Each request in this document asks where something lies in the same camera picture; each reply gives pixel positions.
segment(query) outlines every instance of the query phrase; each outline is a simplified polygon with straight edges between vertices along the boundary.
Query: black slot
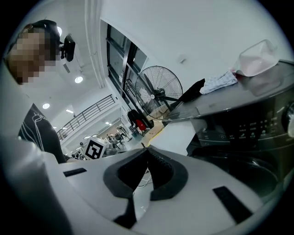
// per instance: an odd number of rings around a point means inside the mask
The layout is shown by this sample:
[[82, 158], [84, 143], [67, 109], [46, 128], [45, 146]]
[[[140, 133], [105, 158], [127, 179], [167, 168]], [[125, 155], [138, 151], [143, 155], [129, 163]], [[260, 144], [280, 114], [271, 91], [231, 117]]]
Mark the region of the black slot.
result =
[[252, 213], [226, 187], [222, 186], [215, 188], [213, 191], [237, 224], [252, 215]]
[[75, 169], [75, 170], [70, 170], [70, 171], [66, 171], [66, 172], [63, 172], [65, 177], [68, 177], [68, 176], [72, 176], [72, 175], [75, 175], [75, 174], [80, 174], [80, 173], [83, 173], [83, 172], [86, 172], [87, 170], [84, 169], [84, 168], [78, 168], [78, 169]]

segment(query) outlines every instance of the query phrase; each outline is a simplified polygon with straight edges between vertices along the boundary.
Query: black cloth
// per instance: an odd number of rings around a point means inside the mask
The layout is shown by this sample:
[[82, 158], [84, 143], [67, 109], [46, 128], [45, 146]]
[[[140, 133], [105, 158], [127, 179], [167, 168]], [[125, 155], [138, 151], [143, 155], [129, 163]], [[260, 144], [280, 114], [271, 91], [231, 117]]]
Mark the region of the black cloth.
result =
[[65, 163], [56, 131], [35, 104], [27, 113], [18, 133], [22, 140], [34, 142], [42, 151], [52, 153], [58, 163]]
[[180, 98], [179, 101], [189, 102], [191, 100], [196, 99], [201, 95], [200, 89], [204, 86], [205, 79], [197, 81], [193, 84]]
[[129, 122], [131, 123], [131, 125], [133, 126], [135, 124], [135, 126], [137, 127], [137, 122], [136, 120], [142, 120], [141, 115], [138, 113], [137, 110], [132, 109], [128, 112], [128, 119]]

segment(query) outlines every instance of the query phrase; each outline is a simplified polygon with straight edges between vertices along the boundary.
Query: ceiling light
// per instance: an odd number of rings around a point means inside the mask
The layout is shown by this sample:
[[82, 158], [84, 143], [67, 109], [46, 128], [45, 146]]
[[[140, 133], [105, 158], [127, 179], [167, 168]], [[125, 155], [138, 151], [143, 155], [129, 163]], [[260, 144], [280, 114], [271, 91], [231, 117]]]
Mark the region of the ceiling light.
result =
[[59, 36], [61, 36], [61, 34], [62, 34], [62, 29], [61, 29], [60, 27], [57, 26], [57, 30], [58, 30], [58, 32], [59, 32]]
[[82, 81], [83, 81], [82, 77], [76, 77], [74, 80], [75, 83], [81, 83]]
[[50, 107], [50, 104], [48, 104], [48, 103], [43, 104], [43, 108], [44, 108], [44, 109], [47, 109], [47, 108], [49, 108], [49, 107]]

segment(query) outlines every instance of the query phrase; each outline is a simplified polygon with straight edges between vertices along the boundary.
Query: metal railing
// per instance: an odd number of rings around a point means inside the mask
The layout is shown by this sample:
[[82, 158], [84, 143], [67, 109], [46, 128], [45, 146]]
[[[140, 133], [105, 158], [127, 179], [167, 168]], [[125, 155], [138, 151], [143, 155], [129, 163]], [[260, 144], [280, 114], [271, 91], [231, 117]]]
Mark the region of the metal railing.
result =
[[108, 108], [115, 101], [112, 95], [106, 96], [102, 100], [98, 101], [97, 103], [93, 104], [92, 106], [88, 107], [68, 123], [66, 123], [58, 132], [59, 140], [65, 139], [70, 133], [72, 133], [75, 129], [80, 127], [83, 123], [103, 111], [104, 109]]

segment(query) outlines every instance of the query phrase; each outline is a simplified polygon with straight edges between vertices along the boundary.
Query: electric fan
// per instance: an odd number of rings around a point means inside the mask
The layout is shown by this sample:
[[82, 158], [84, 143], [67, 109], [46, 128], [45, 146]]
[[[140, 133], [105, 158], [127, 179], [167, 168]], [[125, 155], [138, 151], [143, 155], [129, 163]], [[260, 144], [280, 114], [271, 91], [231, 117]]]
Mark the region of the electric fan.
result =
[[183, 94], [179, 79], [169, 69], [151, 66], [144, 69], [135, 84], [136, 98], [147, 115], [163, 119]]

